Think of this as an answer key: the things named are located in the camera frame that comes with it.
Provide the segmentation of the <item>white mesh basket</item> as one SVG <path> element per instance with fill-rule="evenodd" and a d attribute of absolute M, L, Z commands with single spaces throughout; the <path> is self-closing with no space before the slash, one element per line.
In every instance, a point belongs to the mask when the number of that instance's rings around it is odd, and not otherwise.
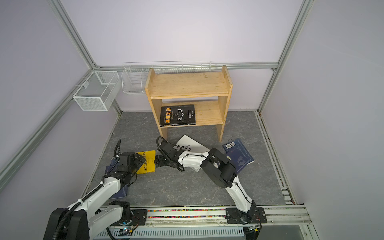
<path fill-rule="evenodd" d="M 93 71 L 74 93 L 83 111 L 107 112 L 122 87 L 117 71 Z"/>

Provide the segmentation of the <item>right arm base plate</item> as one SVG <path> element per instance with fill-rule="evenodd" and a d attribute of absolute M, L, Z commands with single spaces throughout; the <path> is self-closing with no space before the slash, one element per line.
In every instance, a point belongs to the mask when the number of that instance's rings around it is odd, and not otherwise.
<path fill-rule="evenodd" d="M 226 208 L 226 220 L 228 224 L 266 224 L 267 218 L 264 208 L 252 207 L 245 213 L 237 208 Z"/>

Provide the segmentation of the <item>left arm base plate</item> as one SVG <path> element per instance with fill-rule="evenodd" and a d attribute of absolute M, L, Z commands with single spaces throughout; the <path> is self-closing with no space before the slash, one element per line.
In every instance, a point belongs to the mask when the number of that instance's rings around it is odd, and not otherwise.
<path fill-rule="evenodd" d="M 147 209 L 133 209 L 131 210 L 131 219 L 119 220 L 112 224 L 112 226 L 144 226 L 147 220 Z"/>

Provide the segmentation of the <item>white book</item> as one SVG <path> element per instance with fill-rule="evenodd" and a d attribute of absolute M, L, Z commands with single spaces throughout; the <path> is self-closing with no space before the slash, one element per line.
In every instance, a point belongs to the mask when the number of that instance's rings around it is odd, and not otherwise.
<path fill-rule="evenodd" d="M 201 169 L 201 164 L 208 157 L 210 151 L 187 135 L 181 137 L 174 149 L 177 151 L 178 162 L 184 168 L 192 168 L 195 172 Z"/>

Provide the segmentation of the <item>blue book with barcode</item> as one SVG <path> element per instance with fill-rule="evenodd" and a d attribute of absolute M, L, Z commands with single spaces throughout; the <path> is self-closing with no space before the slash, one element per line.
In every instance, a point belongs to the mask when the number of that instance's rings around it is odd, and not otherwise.
<path fill-rule="evenodd" d="M 223 148 L 227 158 L 235 166 L 237 173 L 240 173 L 247 165 L 255 161 L 239 138 L 223 144 Z"/>

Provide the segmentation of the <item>blue book with yellow label left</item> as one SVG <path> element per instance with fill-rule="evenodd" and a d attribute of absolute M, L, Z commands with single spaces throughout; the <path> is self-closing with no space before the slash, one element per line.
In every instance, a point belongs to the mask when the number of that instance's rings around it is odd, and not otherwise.
<path fill-rule="evenodd" d="M 111 163 L 106 166 L 105 168 L 105 174 L 108 174 L 108 173 L 111 173 L 113 171 L 116 171 L 117 168 L 120 166 L 121 164 L 118 163 L 118 160 L 115 159 L 115 158 L 112 158 L 111 159 Z M 115 199 L 121 199 L 121 198 L 124 198 L 126 197 L 128 194 L 128 186 L 123 186 L 118 192 L 116 192 L 115 194 L 113 194 L 109 200 L 115 200 Z"/>

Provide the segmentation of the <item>black book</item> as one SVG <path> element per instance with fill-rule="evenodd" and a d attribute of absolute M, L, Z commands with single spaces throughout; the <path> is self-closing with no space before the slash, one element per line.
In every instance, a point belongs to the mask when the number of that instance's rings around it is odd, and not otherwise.
<path fill-rule="evenodd" d="M 164 106 L 161 108 L 160 127 L 196 124 L 195 105 Z"/>

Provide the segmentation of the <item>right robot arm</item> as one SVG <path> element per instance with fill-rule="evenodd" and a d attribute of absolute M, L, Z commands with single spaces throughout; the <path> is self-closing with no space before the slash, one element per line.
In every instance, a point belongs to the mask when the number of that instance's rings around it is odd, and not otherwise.
<path fill-rule="evenodd" d="M 168 142 L 159 145 L 158 150 L 170 167 L 181 172 L 187 167 L 201 169 L 218 187 L 225 189 L 240 215 L 236 218 L 238 222 L 260 220 L 260 211 L 241 185 L 235 166 L 219 150 L 212 148 L 208 152 L 194 153 L 176 150 Z"/>

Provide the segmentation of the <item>aluminium front rail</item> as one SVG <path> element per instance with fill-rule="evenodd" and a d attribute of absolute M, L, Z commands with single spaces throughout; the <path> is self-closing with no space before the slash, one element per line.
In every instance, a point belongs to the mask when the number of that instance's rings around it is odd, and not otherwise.
<path fill-rule="evenodd" d="M 244 236 L 247 240 L 255 240 L 262 228 L 271 226 L 299 226 L 306 240 L 317 240 L 313 222 L 305 206 L 264 206 L 266 224 L 228 224 L 226 208 L 231 206 L 204 207 L 166 207 L 166 208 L 131 208 L 147 209 L 147 220 L 144 226 L 138 226 L 131 234 L 126 235 L 123 226 L 110 226 L 94 239 L 100 239 L 104 233 L 113 239 L 138 238 L 204 238 L 210 236 L 234 237 Z"/>

